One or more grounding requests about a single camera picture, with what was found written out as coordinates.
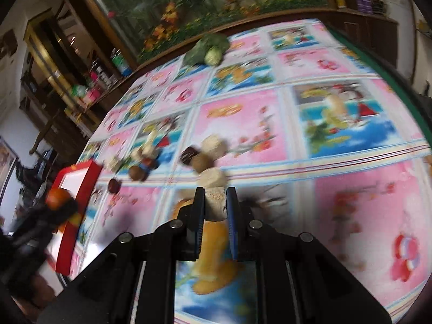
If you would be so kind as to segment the orange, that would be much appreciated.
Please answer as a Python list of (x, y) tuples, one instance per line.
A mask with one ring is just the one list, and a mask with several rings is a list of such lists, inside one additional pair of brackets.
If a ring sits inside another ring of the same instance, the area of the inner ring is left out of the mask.
[(63, 188), (53, 188), (47, 193), (45, 203), (50, 210), (56, 211), (71, 199), (72, 196), (68, 190)]

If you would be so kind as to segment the white cake chunk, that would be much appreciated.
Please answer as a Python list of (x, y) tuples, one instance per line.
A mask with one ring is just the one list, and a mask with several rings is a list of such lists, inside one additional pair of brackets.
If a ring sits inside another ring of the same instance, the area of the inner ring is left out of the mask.
[(227, 219), (226, 193), (224, 187), (205, 189), (205, 220), (221, 222)]

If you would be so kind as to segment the red white tray box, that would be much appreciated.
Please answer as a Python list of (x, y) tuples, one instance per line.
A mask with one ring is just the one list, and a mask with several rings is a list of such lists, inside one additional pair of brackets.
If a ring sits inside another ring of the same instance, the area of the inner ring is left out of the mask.
[(58, 274), (71, 274), (70, 267), (78, 231), (101, 170), (102, 166), (93, 160), (76, 163), (62, 169), (53, 184), (53, 188), (63, 188), (70, 192), (77, 202), (77, 211), (54, 233), (48, 246), (50, 266)]

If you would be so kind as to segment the red date left front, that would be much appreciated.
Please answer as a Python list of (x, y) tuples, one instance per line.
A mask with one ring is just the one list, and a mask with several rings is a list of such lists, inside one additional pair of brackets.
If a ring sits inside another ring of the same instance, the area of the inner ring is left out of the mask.
[(118, 194), (121, 187), (122, 187), (122, 183), (118, 179), (112, 178), (108, 182), (108, 192), (112, 195)]

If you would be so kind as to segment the brown kiwi fruit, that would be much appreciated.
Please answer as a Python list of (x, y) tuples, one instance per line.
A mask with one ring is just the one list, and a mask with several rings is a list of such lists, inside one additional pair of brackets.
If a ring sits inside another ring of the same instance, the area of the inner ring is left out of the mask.
[(131, 166), (128, 173), (130, 179), (133, 181), (145, 181), (149, 175), (147, 170), (138, 165)]

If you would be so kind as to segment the white cake block left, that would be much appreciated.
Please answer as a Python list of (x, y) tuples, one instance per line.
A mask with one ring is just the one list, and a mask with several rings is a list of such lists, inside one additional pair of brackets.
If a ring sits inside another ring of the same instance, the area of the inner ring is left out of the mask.
[(112, 173), (117, 173), (123, 165), (123, 159), (118, 156), (113, 156), (105, 164), (105, 169)]

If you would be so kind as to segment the red date centre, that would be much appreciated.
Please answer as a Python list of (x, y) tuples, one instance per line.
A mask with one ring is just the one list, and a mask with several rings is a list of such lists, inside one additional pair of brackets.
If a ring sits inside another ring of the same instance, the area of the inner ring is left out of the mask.
[(156, 159), (145, 157), (141, 160), (141, 163), (146, 166), (149, 170), (155, 170), (159, 167), (159, 163)]

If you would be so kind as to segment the white cake block centre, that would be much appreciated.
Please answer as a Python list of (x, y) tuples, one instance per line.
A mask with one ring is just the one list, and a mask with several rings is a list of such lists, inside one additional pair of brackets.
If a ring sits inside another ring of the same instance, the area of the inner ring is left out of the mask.
[(143, 159), (143, 154), (140, 147), (134, 148), (130, 153), (130, 158), (134, 162), (140, 162)]

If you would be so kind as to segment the small brown round fruit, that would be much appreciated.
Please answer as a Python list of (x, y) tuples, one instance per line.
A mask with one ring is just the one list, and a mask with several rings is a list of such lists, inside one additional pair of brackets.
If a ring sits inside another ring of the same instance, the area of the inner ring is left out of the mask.
[(214, 164), (214, 160), (205, 153), (199, 153), (190, 160), (190, 165), (197, 174), (214, 167)]

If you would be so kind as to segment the dark red date right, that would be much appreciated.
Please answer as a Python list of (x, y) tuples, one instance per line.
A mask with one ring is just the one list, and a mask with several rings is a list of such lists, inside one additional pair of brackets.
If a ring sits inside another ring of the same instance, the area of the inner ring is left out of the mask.
[(179, 159), (183, 165), (190, 166), (192, 158), (198, 155), (199, 153), (200, 151), (194, 146), (188, 146), (183, 150)]

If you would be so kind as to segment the colourful fruit-print tablecloth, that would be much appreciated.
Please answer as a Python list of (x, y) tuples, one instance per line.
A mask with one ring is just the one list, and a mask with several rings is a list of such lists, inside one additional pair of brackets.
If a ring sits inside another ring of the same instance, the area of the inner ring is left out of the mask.
[[(121, 232), (144, 235), (195, 188), (228, 187), (277, 231), (310, 232), (401, 320), (431, 276), (431, 113), (375, 60), (314, 19), (230, 37), (217, 67), (179, 56), (126, 90), (80, 161), (103, 166), (72, 255), (77, 276)], [(159, 167), (134, 162), (152, 144)], [(180, 155), (214, 160), (197, 174)], [(105, 169), (123, 159), (117, 173)], [(128, 170), (149, 173), (133, 181)], [(108, 182), (120, 180), (118, 194)]]

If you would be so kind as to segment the wooden sideboard left shelf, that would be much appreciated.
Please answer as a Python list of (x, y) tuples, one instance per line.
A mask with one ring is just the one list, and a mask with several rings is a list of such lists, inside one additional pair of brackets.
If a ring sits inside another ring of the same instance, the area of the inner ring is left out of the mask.
[(23, 40), (19, 108), (39, 130), (36, 142), (81, 152), (123, 94), (120, 73), (65, 7), (30, 18)]

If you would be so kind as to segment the green water bottle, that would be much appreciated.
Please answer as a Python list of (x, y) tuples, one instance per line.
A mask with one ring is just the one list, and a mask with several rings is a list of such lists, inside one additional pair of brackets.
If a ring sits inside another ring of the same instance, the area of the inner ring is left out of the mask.
[(120, 50), (114, 48), (111, 52), (111, 60), (123, 77), (128, 77), (132, 74), (132, 70), (123, 57)]

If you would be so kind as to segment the green leafy bok choy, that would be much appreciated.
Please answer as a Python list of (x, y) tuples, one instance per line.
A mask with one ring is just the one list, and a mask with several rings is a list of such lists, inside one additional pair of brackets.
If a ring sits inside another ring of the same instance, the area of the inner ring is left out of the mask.
[(219, 65), (226, 51), (230, 48), (230, 42), (225, 34), (205, 34), (184, 55), (184, 65), (207, 65), (215, 67)]

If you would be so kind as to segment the purple bottle pair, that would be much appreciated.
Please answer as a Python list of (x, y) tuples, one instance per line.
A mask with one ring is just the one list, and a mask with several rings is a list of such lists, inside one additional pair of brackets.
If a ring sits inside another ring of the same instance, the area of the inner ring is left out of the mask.
[(357, 1), (357, 9), (360, 12), (371, 15), (373, 13), (372, 6), (370, 0), (356, 0)]

